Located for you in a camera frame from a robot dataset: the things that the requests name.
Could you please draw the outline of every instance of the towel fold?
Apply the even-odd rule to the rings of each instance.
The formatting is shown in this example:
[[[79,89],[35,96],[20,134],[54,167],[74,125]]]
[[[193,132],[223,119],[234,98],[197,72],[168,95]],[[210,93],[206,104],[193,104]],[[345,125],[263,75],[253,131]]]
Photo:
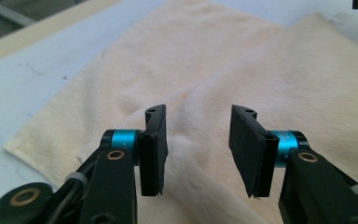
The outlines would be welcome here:
[[[158,104],[168,108],[165,189],[138,197],[140,223],[282,223],[283,169],[270,198],[246,196],[228,148],[233,104],[257,111],[267,130],[303,132],[358,180],[358,47],[320,15],[283,29],[202,0],[147,15],[4,148],[59,186],[105,130],[144,129]]]

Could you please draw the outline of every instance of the table surface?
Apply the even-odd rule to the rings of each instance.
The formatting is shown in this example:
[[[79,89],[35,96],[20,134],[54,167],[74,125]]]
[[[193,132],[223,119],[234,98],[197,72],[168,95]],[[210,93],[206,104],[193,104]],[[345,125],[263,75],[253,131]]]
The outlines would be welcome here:
[[[6,153],[2,145],[87,62],[162,2],[123,0],[103,6],[104,10],[0,58],[0,197],[26,183],[48,182]],[[338,30],[358,43],[358,10],[351,10],[351,1],[215,2],[284,26],[290,26],[310,13],[321,12]]]

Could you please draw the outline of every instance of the white towel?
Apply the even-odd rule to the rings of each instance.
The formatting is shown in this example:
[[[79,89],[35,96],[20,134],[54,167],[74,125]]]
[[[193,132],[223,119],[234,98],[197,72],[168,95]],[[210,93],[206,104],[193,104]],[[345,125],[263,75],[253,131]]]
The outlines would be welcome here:
[[[245,193],[228,148],[231,105],[267,130],[299,130],[358,181],[358,47],[320,15],[283,29],[208,1],[168,1],[90,62],[5,145],[56,186],[107,129],[144,129],[166,104],[162,197],[140,223],[282,223],[278,198]]]

